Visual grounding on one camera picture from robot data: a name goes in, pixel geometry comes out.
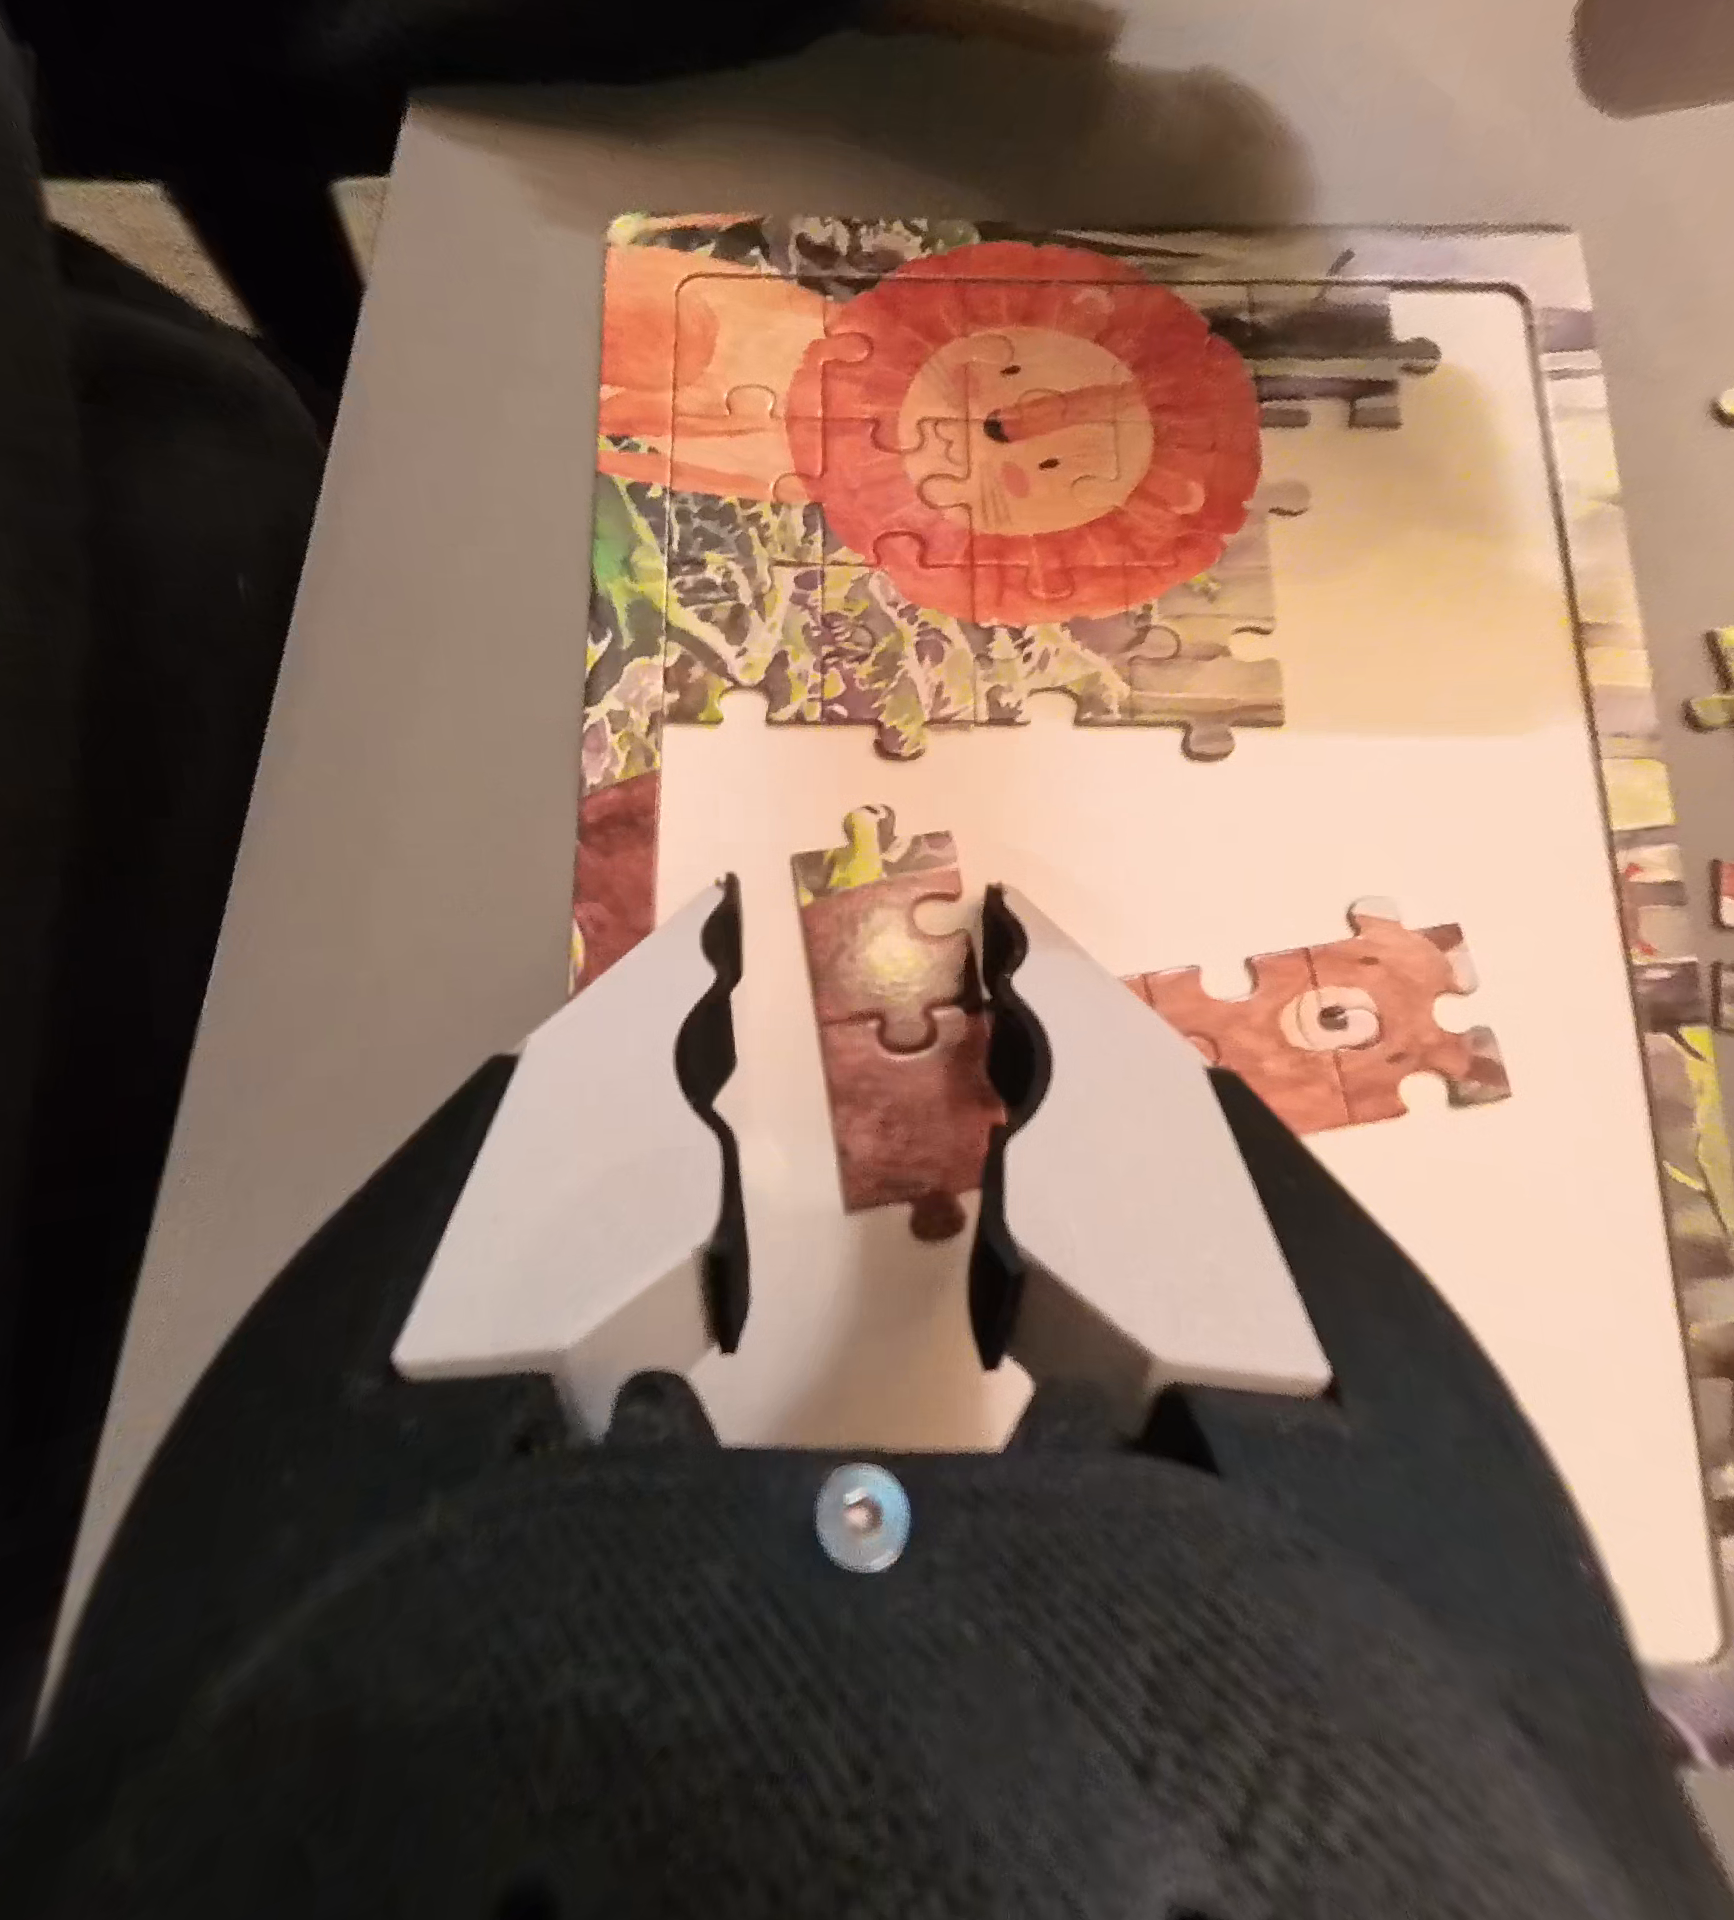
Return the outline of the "joined brown bear puzzle section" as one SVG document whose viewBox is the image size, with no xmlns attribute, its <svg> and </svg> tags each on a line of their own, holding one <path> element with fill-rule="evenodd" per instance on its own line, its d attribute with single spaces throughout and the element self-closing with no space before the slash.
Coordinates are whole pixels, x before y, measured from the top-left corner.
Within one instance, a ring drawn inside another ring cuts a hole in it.
<svg viewBox="0 0 1734 1920">
<path fill-rule="evenodd" d="M 1383 898 L 1347 909 L 1347 935 L 1249 956 L 1246 992 L 1218 997 L 1195 967 L 1124 985 L 1207 1066 L 1239 1079 L 1298 1136 L 1398 1121 L 1406 1085 L 1438 1082 L 1451 1108 L 1509 1099 L 1501 1045 L 1451 1029 L 1439 1006 L 1478 990 L 1460 924 L 1407 924 Z"/>
</svg>

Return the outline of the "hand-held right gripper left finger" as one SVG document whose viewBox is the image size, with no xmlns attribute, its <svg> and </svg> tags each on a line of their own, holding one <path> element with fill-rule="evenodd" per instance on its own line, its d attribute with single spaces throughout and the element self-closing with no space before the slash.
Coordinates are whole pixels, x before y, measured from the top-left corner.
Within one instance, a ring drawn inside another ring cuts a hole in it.
<svg viewBox="0 0 1734 1920">
<path fill-rule="evenodd" d="M 752 1274 L 735 1130 L 738 877 L 718 877 L 511 1060 L 395 1336 L 404 1381 L 540 1377 L 603 1432 L 639 1375 L 732 1357 Z"/>
</svg>

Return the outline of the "lion jigsaw puzzle board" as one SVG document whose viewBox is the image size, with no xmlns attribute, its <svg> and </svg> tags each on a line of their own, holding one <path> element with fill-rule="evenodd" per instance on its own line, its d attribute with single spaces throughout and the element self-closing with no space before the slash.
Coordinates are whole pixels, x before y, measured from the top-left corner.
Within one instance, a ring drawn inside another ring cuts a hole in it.
<svg viewBox="0 0 1734 1920">
<path fill-rule="evenodd" d="M 976 243 L 1047 244 L 1190 287 L 1364 288 L 1441 349 L 1393 431 L 1337 403 L 1276 431 L 1305 511 L 1270 529 L 1285 725 L 1192 760 L 1175 732 L 1026 721 L 936 732 L 783 726 L 754 690 L 664 721 L 664 450 L 678 271 L 814 287 Z M 1734 1769 L 1734 1172 L 1676 806 L 1659 752 L 1579 246 L 1556 231 L 1030 233 L 998 221 L 626 213 L 606 241 L 572 985 L 700 885 L 746 901 L 754 1235 L 746 1357 L 705 1369 L 735 1439 L 998 1439 L 1021 1381 L 981 1377 L 966 1225 L 845 1213 L 789 875 L 888 805 L 950 832 L 977 941 L 1024 890 L 1124 977 L 1329 945 L 1357 901 L 1458 924 L 1478 989 L 1438 1006 L 1499 1045 L 1509 1099 L 1305 1135 L 1438 1282 L 1513 1386 L 1622 1595 L 1669 1739 Z"/>
</svg>

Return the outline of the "brown bear body puzzle pieces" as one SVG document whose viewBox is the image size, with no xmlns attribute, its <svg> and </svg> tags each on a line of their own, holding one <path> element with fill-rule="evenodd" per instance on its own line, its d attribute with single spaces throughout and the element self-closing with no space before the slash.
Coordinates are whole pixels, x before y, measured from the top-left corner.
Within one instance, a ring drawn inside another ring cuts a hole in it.
<svg viewBox="0 0 1734 1920">
<path fill-rule="evenodd" d="M 921 917 L 961 906 L 954 836 L 866 802 L 789 875 L 841 1206 L 900 1208 L 913 1241 L 945 1243 L 1002 1121 L 971 937 Z"/>
</svg>

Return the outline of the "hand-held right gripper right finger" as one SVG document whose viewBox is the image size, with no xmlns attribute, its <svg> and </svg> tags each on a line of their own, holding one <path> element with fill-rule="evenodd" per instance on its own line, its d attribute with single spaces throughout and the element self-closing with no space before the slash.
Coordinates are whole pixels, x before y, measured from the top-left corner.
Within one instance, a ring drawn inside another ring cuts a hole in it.
<svg viewBox="0 0 1734 1920">
<path fill-rule="evenodd" d="M 977 949 L 979 1366 L 1089 1389 L 1124 1435 L 1173 1389 L 1317 1401 L 1332 1366 L 1204 1052 L 1016 887 L 983 890 Z"/>
</svg>

